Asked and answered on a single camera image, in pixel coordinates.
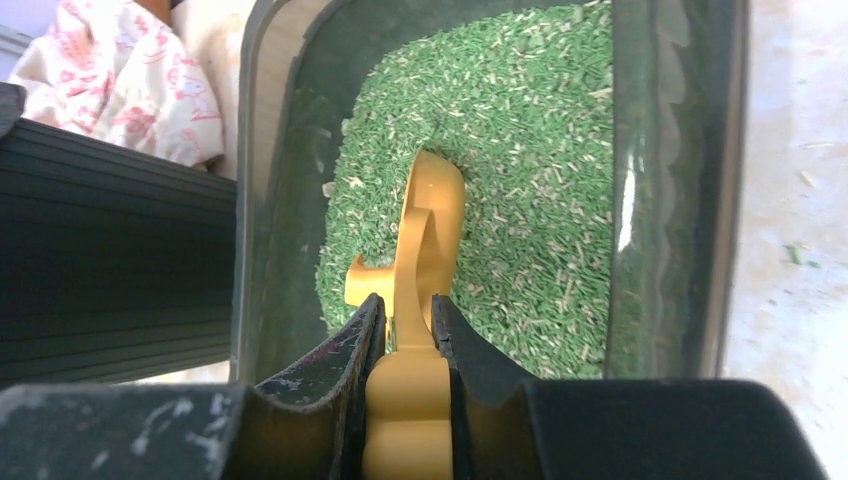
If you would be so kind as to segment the yellow litter scoop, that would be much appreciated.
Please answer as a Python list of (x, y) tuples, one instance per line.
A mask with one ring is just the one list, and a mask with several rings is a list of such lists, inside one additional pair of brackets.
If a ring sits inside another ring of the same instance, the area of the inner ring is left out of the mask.
[(450, 292), (464, 206), (458, 168), (419, 151), (407, 179), (393, 263), (368, 267), (357, 255), (346, 274), (346, 303), (380, 296), (395, 345), (366, 382), (366, 479), (453, 476), (450, 374), (432, 333), (432, 298)]

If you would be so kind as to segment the dark grey litter box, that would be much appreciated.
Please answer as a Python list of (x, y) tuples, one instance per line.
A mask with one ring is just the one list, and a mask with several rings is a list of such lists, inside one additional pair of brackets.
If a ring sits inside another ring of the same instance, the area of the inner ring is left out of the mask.
[[(326, 335), (314, 267), (342, 119), (386, 53), (520, 1), (259, 1), (241, 48), (230, 376), (257, 383)], [(744, 152), (750, 5), (613, 5), (608, 378), (718, 375)]]

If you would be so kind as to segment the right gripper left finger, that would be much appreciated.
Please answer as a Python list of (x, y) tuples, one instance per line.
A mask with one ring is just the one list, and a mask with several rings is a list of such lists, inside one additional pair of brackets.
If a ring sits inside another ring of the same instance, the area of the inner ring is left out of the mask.
[(365, 383), (385, 347), (382, 298), (296, 363), (252, 388), (238, 431), (241, 479), (360, 479)]

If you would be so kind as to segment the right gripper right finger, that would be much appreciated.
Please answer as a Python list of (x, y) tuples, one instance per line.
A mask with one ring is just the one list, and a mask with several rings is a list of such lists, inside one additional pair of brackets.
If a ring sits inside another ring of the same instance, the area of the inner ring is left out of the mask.
[(541, 379), (469, 324), (445, 295), (432, 297), (434, 340), (448, 361), (454, 465), (460, 479), (547, 479)]

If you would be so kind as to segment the black trash bin with bag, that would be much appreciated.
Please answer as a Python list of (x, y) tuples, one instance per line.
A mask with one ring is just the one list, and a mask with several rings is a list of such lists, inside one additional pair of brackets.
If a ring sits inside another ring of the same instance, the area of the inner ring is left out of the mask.
[(226, 360), (235, 183), (28, 120), (25, 100), (2, 85), (2, 385)]

